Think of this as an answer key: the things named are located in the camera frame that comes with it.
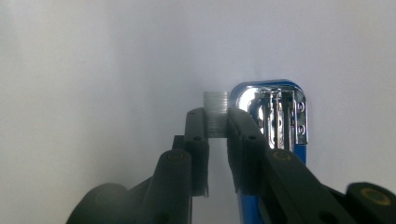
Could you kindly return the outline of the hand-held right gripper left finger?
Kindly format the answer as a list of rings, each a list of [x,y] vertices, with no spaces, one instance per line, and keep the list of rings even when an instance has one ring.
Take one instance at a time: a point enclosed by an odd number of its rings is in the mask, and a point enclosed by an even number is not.
[[[187,113],[185,132],[174,137],[172,149],[191,154],[192,195],[208,196],[209,144],[206,134],[205,111],[202,107]]]

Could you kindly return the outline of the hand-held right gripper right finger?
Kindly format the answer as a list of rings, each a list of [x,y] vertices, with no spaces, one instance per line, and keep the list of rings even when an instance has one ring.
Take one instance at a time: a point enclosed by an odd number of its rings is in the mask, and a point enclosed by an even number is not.
[[[227,111],[227,153],[237,193],[258,195],[262,187],[262,158],[268,148],[261,129],[248,112]]]

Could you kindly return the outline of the blue stapler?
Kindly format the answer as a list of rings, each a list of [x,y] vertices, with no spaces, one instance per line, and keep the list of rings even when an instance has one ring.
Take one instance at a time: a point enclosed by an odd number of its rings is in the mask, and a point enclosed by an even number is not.
[[[306,100],[297,84],[286,79],[244,82],[232,89],[229,103],[249,113],[269,148],[285,149],[306,161]]]

